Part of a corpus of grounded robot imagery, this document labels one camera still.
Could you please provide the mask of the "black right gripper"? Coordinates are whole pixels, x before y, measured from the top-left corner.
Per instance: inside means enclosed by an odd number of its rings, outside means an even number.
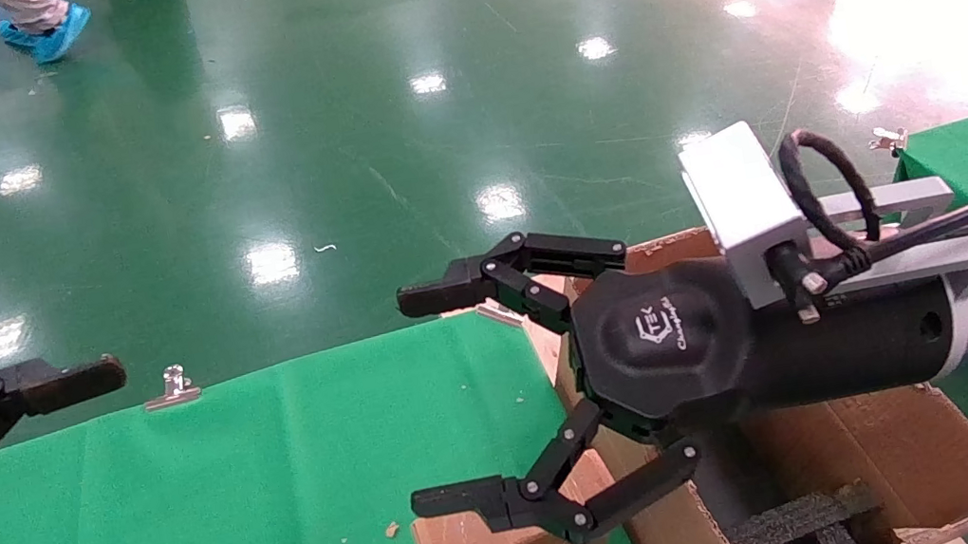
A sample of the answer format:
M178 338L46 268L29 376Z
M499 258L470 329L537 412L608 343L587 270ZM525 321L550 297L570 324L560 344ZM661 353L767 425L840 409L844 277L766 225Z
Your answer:
M398 290L408 318L492 299L554 334L570 330L587 397L527 475L417 490L416 517L473 513L492 533L538 527L589 544L691 480L700 460L696 445L678 441L585 502L571 499L561 487L602 426L639 442L680 437L747 413L927 382L956 355L941 280L832 295L805 324L786 303L752 307L719 258L614 271L625 256L621 240L513 232L488 253L452 260L437 282ZM570 307L532 278L542 274L595 281Z

